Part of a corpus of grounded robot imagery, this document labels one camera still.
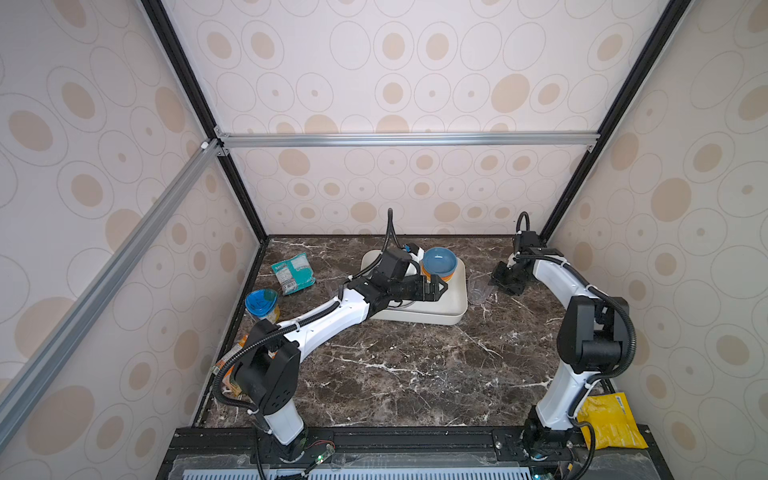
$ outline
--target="teal snack bag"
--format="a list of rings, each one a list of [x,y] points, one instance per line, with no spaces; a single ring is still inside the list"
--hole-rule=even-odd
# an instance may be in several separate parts
[[[306,253],[299,253],[290,260],[275,263],[272,265],[272,271],[280,281],[283,295],[290,295],[315,283],[315,273]]]

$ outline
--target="wall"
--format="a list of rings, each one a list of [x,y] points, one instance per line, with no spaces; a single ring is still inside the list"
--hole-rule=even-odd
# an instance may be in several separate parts
[[[0,455],[0,480],[155,478],[255,257],[236,201],[207,168]]]
[[[0,2],[0,391],[200,145],[141,15]]]
[[[666,1],[167,0],[165,5],[219,125],[245,134],[594,130]],[[531,167],[516,170],[513,163],[526,149],[534,151]],[[428,168],[405,168],[415,163],[413,155],[421,157],[419,149],[408,148],[238,154],[268,233],[379,231],[381,215],[354,214],[358,202],[367,201],[368,212],[389,205],[405,211],[399,222],[405,232],[464,234],[505,233],[515,211],[531,202],[541,207],[534,207],[538,213],[550,211],[568,179],[566,166],[584,153],[584,147],[569,147],[547,157],[555,149],[503,147],[484,154],[491,148],[436,148]],[[281,155],[291,158],[283,162]],[[478,164],[487,156],[496,163],[484,170]],[[275,161],[280,169],[273,167]],[[397,168],[383,164],[389,161]],[[310,167],[283,167],[297,162]],[[349,168],[350,162],[362,166]],[[542,167],[547,162],[554,169]],[[377,168],[369,167],[373,163]],[[255,168],[242,168],[245,164]],[[522,179],[504,183],[513,177]],[[323,195],[324,179],[346,193]],[[454,190],[443,195],[445,181],[445,189]],[[305,187],[293,190],[299,183]],[[366,192],[353,193],[361,183],[368,184]],[[425,193],[416,194],[416,184],[429,187],[420,186]],[[466,194],[457,195],[454,184],[462,184]],[[272,187],[261,191],[264,185]],[[484,191],[472,193],[472,185],[484,185]],[[446,214],[436,210],[443,201],[455,204]],[[303,217],[305,207],[314,215]],[[329,214],[321,215],[326,208]],[[276,209],[292,212],[293,219],[284,221]],[[514,211],[487,215],[500,209]],[[350,214],[333,213],[342,211]]]
[[[619,378],[675,478],[768,472],[768,2],[705,0],[552,243],[631,306]]]

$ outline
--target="marble tabletop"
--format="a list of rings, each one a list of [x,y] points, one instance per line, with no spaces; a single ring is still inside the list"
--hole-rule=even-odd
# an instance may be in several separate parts
[[[511,238],[400,237],[425,250],[447,247],[467,276],[490,273]],[[306,252],[316,284],[280,298],[281,319],[332,297],[381,237],[275,237],[255,290],[280,290],[270,265]],[[521,296],[492,293],[455,326],[369,319],[315,350],[301,365],[296,407],[309,426],[521,425],[558,366],[562,305],[541,283]],[[239,336],[250,331],[246,316]],[[203,426],[249,426],[244,412],[212,405]]]

